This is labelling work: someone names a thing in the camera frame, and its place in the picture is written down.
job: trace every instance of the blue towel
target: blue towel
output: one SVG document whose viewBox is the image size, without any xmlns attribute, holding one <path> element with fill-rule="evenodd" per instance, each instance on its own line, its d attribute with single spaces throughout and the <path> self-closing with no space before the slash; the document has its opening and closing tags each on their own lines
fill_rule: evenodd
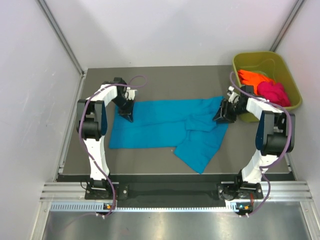
<svg viewBox="0 0 320 240">
<path fill-rule="evenodd" d="M 116 108 L 109 147 L 176 147 L 174 154 L 201 174 L 219 150 L 228 128 L 228 124 L 212 120 L 222 99 L 136 102 L 133 123 L 119 116 Z"/>
</svg>

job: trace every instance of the gray table surface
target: gray table surface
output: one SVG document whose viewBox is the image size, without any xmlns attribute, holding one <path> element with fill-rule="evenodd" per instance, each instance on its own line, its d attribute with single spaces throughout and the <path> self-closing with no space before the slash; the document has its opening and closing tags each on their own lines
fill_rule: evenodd
<svg viewBox="0 0 320 240">
<path fill-rule="evenodd" d="M 138 90 L 136 101 L 201 99 L 225 95 L 229 82 L 229 65 L 90 68 L 87 72 L 81 98 L 91 96 L 104 81 L 122 77 L 128 82 L 136 75 L 145 75 L 148 84 Z M 140 85 L 136 79 L 133 85 Z M 105 158 L 112 174 L 194 174 L 173 153 L 174 148 L 109 149 L 115 105 L 107 106 L 108 131 L 105 137 Z M 255 152 L 257 123 L 238 119 L 229 125 L 219 151 L 207 165 L 205 174 L 234 174 L 245 167 Z M 285 160 L 269 170 L 270 173 L 288 173 Z M 82 150 L 74 128 L 63 169 L 64 175 L 90 174 L 88 156 Z"/>
</svg>

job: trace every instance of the yellow basket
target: yellow basket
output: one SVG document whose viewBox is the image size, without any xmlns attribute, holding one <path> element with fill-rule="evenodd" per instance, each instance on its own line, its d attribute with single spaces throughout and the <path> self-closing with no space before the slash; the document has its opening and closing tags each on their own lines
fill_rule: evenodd
<svg viewBox="0 0 320 240">
<path fill-rule="evenodd" d="M 276 83 L 281 83 L 291 102 L 291 106 L 285 107 L 291 111 L 299 107 L 302 103 L 302 98 L 297 85 L 287 68 L 283 58 L 273 51 L 257 51 L 239 53 L 232 61 L 234 72 L 236 73 L 236 84 L 241 87 L 238 76 L 238 70 L 246 70 L 254 73 L 259 73 L 273 79 Z M 258 119 L 251 113 L 241 114 L 240 119 L 244 122 L 258 122 Z"/>
</svg>

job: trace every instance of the orange cloth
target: orange cloth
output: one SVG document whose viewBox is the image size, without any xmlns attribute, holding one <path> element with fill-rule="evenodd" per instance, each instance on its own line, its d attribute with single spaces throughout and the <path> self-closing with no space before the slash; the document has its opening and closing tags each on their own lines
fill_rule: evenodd
<svg viewBox="0 0 320 240">
<path fill-rule="evenodd" d="M 275 85 L 276 82 L 268 78 L 265 75 L 262 75 L 260 73 L 255 73 L 252 71 L 245 71 L 245 70 L 239 70 L 238 76 L 240 79 L 240 82 L 245 85 L 251 85 L 254 88 L 254 93 L 258 95 L 258 85 L 262 82 L 272 83 L 272 85 Z"/>
</svg>

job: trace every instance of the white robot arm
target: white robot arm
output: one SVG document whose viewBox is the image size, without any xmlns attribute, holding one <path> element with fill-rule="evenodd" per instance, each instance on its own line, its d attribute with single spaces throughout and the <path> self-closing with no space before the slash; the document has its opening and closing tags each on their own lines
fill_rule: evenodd
<svg viewBox="0 0 320 240">
<path fill-rule="evenodd" d="M 253 95 L 253 86 L 242 86 L 241 89 Z M 255 96 L 248 97 L 244 94 L 234 92 L 232 86 L 229 87 L 228 99 L 223 99 L 220 108 L 213 118 L 217 123 L 233 123 L 237 115 L 252 113 L 259 119 L 259 125 L 255 138 L 256 150 L 247 166 L 240 170 L 233 184 L 218 186 L 219 193 L 223 199 L 247 198 L 249 194 L 255 194 L 255 198 L 261 198 L 260 182 L 262 175 L 268 170 L 264 166 L 274 163 L 285 148 L 288 140 L 289 125 L 286 114 L 267 104 L 267 100 Z M 291 139 L 286 152 L 291 152 L 294 148 L 295 139 L 295 115 L 290 114 L 291 118 Z"/>
<path fill-rule="evenodd" d="M 135 89 L 130 87 L 115 86 L 112 84 L 125 84 L 126 82 L 120 78 L 115 77 L 113 82 L 105 82 L 101 85 L 98 95 L 93 97 L 89 103 L 86 111 L 86 116 L 82 125 L 82 138 L 90 152 L 95 159 L 97 165 L 109 175 L 110 171 L 106 163 L 105 157 L 105 134 L 108 128 L 106 107 L 112 101 L 118 108 L 118 113 L 130 122 L 133 122 L 133 108 L 135 103 Z M 79 126 L 81 117 L 84 111 L 84 107 L 87 99 L 80 99 L 77 103 L 77 131 L 79 132 Z M 106 177 L 99 171 L 92 159 L 90 159 L 91 174 L 90 178 L 93 180 L 92 187 L 94 185 L 100 186 L 98 182 L 106 182 Z"/>
</svg>

